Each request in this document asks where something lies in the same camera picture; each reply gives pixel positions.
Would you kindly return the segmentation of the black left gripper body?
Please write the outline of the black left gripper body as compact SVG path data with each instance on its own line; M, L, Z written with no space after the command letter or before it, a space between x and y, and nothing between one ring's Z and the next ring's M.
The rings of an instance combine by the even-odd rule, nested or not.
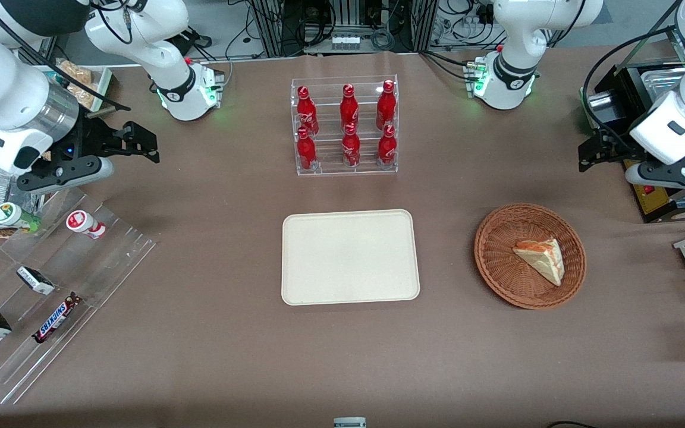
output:
M628 143L614 143L609 152L609 162L619 162L628 159L638 162L638 174L644 179L685 179L685 157L671 165L664 165L658 158L647 154L635 141L628 139Z

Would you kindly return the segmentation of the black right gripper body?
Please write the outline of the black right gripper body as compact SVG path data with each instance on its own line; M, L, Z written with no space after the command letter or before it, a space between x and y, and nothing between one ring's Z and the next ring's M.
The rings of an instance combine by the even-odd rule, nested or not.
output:
M84 156L128 155L116 130L100 118L80 116L68 134L51 146L51 161L62 162Z

